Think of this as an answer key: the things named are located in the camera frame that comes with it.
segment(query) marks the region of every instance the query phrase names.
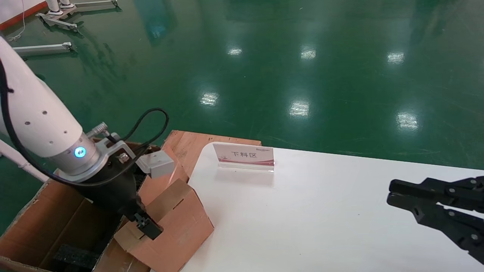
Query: metal stand base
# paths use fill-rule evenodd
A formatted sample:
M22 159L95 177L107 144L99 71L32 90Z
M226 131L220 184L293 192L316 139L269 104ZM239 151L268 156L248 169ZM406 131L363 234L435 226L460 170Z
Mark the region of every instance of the metal stand base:
M65 52L70 52L74 50L72 48L72 43L69 43L69 42L58 44L58 45L36 45L36 46L14 47L13 49L21 57L65 53Z
M112 9L112 8L116 8L117 6L118 6L118 0L84 2L84 3L74 4L73 8L62 10L64 12L64 14L62 15L49 15L49 14L37 13L35 16L39 17L39 19L43 23L46 23L49 26L57 25L63 29L77 32L76 24L64 22L62 21L62 19L65 19L69 15L72 15L76 12Z

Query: epoxy floor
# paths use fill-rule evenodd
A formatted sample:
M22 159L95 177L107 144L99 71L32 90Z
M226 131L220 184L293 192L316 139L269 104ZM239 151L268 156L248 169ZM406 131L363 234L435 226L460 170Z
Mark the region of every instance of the epoxy floor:
M104 121L124 135L144 110L163 107L168 130L484 169L481 0L119 6L76 15L80 34L48 29L31 16L12 43L75 45L75 54L30 57L27 64L85 131ZM133 140L150 138L160 122L151 116ZM0 173L3 231L40 183L6 158Z

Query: white table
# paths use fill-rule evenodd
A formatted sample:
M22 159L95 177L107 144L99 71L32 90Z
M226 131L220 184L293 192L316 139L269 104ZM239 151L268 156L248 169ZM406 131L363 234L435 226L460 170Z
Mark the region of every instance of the white table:
M274 158L274 173L220 169L212 144L203 149L189 185L215 231L182 272L484 271L443 233L386 203L392 179L484 171L287 149Z

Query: blue indicator light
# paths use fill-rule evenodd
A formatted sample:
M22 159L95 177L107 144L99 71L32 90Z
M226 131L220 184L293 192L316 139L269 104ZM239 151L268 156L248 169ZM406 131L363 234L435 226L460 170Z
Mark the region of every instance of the blue indicator light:
M74 150L74 156L76 156L77 158L82 158L86 155L86 149L82 146L76 148Z

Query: white cable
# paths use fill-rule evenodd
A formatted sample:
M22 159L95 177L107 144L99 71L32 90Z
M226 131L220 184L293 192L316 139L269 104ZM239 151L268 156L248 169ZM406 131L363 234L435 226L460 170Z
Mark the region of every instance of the white cable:
M1 140L0 153L2 153L7 159L16 163L20 169L25 170L29 174L36 177L38 180L46 182L49 179L48 176L42 174L39 170L35 169L31 164L29 164L27 160L17 150Z
M25 6L24 6L24 0L22 0L22 10L23 10L23 13L22 13L22 21L24 22L24 28L22 29L22 31L19 34L15 35L13 37L8 38L8 41L9 42L13 42L13 41L16 41L16 40L20 39L22 33L25 30Z

